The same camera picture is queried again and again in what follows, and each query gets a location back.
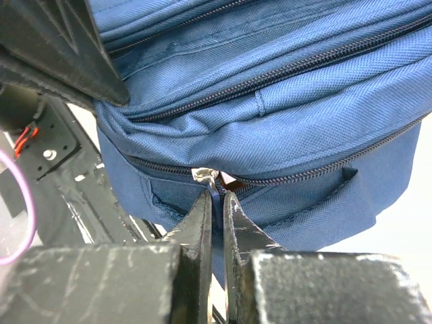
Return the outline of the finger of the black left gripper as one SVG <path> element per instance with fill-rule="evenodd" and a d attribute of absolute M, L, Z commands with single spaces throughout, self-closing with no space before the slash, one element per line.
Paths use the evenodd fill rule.
<path fill-rule="evenodd" d="M 88 110 L 130 100 L 87 1 L 2 1 L 1 82 Z"/>

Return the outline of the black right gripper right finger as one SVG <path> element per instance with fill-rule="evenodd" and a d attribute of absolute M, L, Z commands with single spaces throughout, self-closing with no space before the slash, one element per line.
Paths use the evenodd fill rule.
<path fill-rule="evenodd" d="M 430 323 L 431 309 L 400 259 L 290 252 L 227 192 L 223 208 L 229 323 Z"/>

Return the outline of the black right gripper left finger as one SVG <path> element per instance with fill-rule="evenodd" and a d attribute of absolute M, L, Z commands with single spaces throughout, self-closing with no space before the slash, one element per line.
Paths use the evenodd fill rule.
<path fill-rule="evenodd" d="M 2 323 L 210 323 L 212 200 L 153 242 L 30 249 L 1 293 Z"/>

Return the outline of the navy blue student backpack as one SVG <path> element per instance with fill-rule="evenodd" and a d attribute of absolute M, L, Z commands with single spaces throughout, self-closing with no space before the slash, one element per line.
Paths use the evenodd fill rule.
<path fill-rule="evenodd" d="M 375 225 L 407 189 L 431 113 L 430 1 L 91 1 L 130 93 L 96 101 L 121 207 L 175 227 L 210 169 L 288 250 Z"/>

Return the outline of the orange Treehouse book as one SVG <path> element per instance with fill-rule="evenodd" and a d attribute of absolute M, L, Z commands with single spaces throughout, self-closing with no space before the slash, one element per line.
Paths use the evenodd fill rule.
<path fill-rule="evenodd" d="M 222 186 L 226 190 L 235 191 L 245 186 L 243 182 L 238 181 L 237 179 L 233 178 L 231 175 L 228 175 L 225 172 L 221 171 L 219 175 L 220 175 Z"/>

